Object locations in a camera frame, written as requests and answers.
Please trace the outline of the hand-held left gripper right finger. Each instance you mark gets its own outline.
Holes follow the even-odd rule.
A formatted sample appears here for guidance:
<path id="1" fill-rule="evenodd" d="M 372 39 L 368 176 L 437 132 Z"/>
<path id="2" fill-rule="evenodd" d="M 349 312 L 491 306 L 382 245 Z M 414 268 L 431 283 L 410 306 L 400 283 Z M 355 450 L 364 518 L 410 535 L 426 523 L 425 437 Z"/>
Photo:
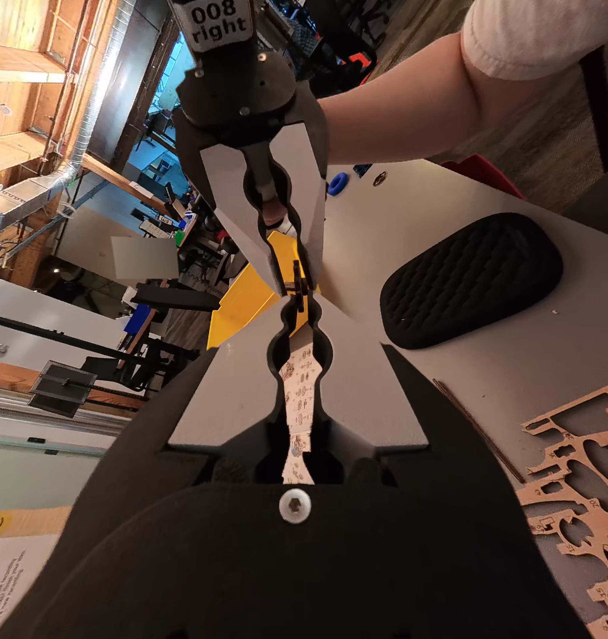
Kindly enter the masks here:
<path id="1" fill-rule="evenodd" d="M 411 452 L 428 439 L 381 343 L 318 292 L 308 294 L 319 414 L 330 452 Z"/>

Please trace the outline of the thin wooden strip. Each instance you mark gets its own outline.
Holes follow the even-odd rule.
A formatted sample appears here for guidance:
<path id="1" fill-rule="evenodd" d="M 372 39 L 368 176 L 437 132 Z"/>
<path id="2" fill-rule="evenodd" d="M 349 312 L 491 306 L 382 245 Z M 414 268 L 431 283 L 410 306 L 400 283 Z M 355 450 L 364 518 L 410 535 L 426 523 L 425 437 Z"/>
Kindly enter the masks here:
<path id="1" fill-rule="evenodd" d="M 484 428 L 479 425 L 477 420 L 472 416 L 472 414 L 468 411 L 468 409 L 456 398 L 451 389 L 445 384 L 445 382 L 435 379 L 432 379 L 433 384 L 438 388 L 438 390 L 449 400 L 449 402 L 461 412 L 461 414 L 467 419 L 467 421 L 474 427 L 476 432 L 483 438 L 484 442 L 493 452 L 495 457 L 500 460 L 503 466 L 508 470 L 508 472 L 517 480 L 521 485 L 526 484 L 526 479 L 523 476 L 522 472 L 520 472 L 517 467 L 508 459 L 507 455 L 501 451 L 498 445 L 493 441 L 491 436 L 484 430 Z"/>

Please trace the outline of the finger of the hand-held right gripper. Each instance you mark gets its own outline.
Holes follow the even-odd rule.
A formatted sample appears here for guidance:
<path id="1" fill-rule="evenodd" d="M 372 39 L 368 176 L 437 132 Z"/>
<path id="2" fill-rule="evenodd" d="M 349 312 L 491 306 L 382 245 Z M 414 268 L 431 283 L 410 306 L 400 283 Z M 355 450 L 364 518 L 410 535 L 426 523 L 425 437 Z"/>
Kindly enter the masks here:
<path id="1" fill-rule="evenodd" d="M 200 151 L 212 194 L 215 215 L 258 276 L 279 296 L 285 296 L 275 252 L 266 239 L 261 208 L 252 203 L 245 179 L 242 151 L 218 144 Z"/>
<path id="2" fill-rule="evenodd" d="M 315 291 L 323 269 L 326 181 L 303 123 L 284 126 L 271 141 L 271 158 L 285 177 L 285 205 L 296 230 L 308 287 Z"/>

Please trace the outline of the illustrated instruction booklet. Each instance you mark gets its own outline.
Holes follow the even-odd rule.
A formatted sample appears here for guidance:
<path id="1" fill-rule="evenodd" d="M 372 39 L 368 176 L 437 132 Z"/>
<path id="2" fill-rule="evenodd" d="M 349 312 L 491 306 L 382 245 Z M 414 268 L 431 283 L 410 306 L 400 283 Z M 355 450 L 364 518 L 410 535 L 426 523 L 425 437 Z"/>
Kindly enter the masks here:
<path id="1" fill-rule="evenodd" d="M 282 478 L 284 484 L 313 484 L 303 456 L 311 451 L 315 383 L 321 366 L 313 356 L 311 337 L 295 340 L 291 345 L 294 349 L 280 370 L 289 429 L 289 448 Z"/>

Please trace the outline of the silver ventilation duct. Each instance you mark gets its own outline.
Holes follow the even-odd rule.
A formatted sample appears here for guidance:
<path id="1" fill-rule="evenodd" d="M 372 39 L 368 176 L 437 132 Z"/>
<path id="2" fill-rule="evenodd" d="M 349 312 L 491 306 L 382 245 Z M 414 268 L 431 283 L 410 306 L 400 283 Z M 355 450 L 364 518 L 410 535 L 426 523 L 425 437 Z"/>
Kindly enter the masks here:
<path id="1" fill-rule="evenodd" d="M 21 181 L 0 191 L 0 231 L 36 212 L 61 193 L 82 165 L 114 71 L 135 1 L 118 1 L 100 67 L 92 86 L 70 155 L 60 158 L 52 172 Z"/>

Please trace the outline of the red plastic object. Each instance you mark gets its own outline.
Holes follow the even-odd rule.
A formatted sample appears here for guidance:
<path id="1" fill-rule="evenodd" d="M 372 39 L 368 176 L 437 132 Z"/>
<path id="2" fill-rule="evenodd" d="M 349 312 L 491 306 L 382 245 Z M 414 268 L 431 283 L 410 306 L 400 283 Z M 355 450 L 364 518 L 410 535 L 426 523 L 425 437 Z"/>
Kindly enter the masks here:
<path id="1" fill-rule="evenodd" d="M 446 160 L 439 164 L 445 169 L 487 185 L 510 196 L 525 200 L 516 186 L 491 162 L 479 154 L 455 162 Z"/>

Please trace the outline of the person's right forearm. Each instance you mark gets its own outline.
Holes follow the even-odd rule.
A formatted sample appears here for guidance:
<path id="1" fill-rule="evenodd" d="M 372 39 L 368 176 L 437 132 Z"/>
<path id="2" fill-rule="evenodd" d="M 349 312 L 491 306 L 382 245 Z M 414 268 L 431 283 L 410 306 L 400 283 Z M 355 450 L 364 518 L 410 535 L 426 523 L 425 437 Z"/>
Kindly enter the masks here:
<path id="1" fill-rule="evenodd" d="M 482 112 L 459 34 L 444 36 L 385 74 L 319 100 L 329 164 L 427 158 L 479 128 Z"/>

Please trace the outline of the black metal desk frame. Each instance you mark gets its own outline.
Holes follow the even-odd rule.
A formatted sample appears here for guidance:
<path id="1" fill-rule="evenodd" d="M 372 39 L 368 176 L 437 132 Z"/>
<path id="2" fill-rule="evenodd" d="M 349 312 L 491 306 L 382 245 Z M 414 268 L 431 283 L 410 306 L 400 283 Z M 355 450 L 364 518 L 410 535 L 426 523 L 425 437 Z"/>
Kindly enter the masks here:
<path id="1" fill-rule="evenodd" d="M 170 309 L 213 312 L 220 308 L 220 300 L 214 295 L 198 292 L 183 284 L 174 284 L 170 287 L 138 284 L 133 301 L 140 306 L 145 306 L 146 313 L 143 322 L 128 340 L 128 345 L 121 349 L 101 346 L 69 336 L 61 331 L 48 330 L 3 316 L 0 316 L 0 326 L 100 355 L 100 357 L 88 357 L 84 365 L 77 368 L 96 374 L 98 378 L 95 383 L 110 381 L 131 391 L 142 392 L 146 391 L 151 381 L 159 376 L 162 379 L 162 387 L 165 387 L 188 364 L 197 360 L 200 352 L 197 349 L 186 349 L 165 342 L 163 339 L 151 337 L 149 329 L 156 313 Z M 100 398 L 101 393 L 136 402 L 135 406 L 128 404 L 120 407 L 132 412 L 138 411 L 144 402 L 138 396 L 111 388 L 101 388 L 95 383 L 87 401 L 80 409 L 85 404 L 115 408 L 115 404 Z"/>

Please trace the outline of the laser-cut wooden parts sheet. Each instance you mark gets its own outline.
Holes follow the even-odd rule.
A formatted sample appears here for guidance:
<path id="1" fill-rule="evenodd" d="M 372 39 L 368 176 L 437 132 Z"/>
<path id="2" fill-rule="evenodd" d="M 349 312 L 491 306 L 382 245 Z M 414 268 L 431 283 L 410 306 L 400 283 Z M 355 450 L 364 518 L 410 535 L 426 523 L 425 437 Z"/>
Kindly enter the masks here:
<path id="1" fill-rule="evenodd" d="M 567 507 L 551 515 L 527 516 L 531 533 L 559 535 L 562 541 L 558 544 L 557 551 L 561 555 L 595 557 L 603 563 L 608 572 L 608 512 L 601 499 L 584 497 L 569 483 L 572 471 L 570 464 L 577 462 L 593 472 L 608 489 L 606 473 L 597 468 L 586 450 L 589 442 L 600 448 L 608 446 L 608 430 L 589 435 L 574 435 L 560 422 L 563 412 L 583 407 L 601 395 L 608 397 L 608 386 L 523 423 L 524 432 L 530 435 L 540 435 L 553 430 L 561 435 L 562 440 L 545 448 L 543 461 L 539 465 L 527 468 L 532 481 L 517 491 L 517 497 L 522 507 L 561 502 L 576 504 L 582 510 L 581 513 Z M 593 602 L 606 605 L 608 610 L 608 576 L 588 588 L 587 595 Z M 600 618 L 586 623 L 586 627 L 592 637 L 608 638 L 608 611 Z"/>

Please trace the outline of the printed instruction sheet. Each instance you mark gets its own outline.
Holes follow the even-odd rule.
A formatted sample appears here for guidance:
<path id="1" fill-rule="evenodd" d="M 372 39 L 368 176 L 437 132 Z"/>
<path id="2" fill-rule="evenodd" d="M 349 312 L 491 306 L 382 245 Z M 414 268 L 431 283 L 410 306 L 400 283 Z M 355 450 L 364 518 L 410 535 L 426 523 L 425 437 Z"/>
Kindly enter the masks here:
<path id="1" fill-rule="evenodd" d="M 0 537 L 0 626 L 37 579 L 59 533 Z"/>

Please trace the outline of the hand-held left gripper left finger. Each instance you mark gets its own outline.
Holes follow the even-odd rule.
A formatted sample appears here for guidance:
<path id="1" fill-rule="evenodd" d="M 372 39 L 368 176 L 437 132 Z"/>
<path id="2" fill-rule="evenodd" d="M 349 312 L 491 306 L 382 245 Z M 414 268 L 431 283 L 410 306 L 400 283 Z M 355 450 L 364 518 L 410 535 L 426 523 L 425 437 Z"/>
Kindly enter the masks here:
<path id="1" fill-rule="evenodd" d="M 268 426 L 284 408 L 279 375 L 289 359 L 289 297 L 217 349 L 168 440 L 196 452 L 269 452 Z"/>

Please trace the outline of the person's right hand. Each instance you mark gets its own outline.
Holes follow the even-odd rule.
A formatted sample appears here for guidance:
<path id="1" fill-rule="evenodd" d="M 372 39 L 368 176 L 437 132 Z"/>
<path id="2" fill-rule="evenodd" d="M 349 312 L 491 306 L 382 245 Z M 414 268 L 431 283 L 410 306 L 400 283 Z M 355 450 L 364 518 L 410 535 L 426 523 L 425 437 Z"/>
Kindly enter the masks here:
<path id="1" fill-rule="evenodd" d="M 277 196 L 262 202 L 262 219 L 267 231 L 291 227 L 287 209 Z"/>

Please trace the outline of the yellow plastic bin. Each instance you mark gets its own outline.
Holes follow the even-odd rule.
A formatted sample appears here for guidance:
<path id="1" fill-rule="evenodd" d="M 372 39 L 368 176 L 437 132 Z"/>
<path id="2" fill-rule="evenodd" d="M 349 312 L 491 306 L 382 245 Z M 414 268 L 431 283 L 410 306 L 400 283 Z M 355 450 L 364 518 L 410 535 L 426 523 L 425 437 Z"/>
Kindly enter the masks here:
<path id="1" fill-rule="evenodd" d="M 285 283 L 292 283 L 293 262 L 299 259 L 296 240 L 273 231 L 268 242 L 276 253 Z M 219 347 L 223 341 L 274 306 L 279 299 L 248 264 L 220 300 L 220 308 L 212 312 L 207 348 Z"/>

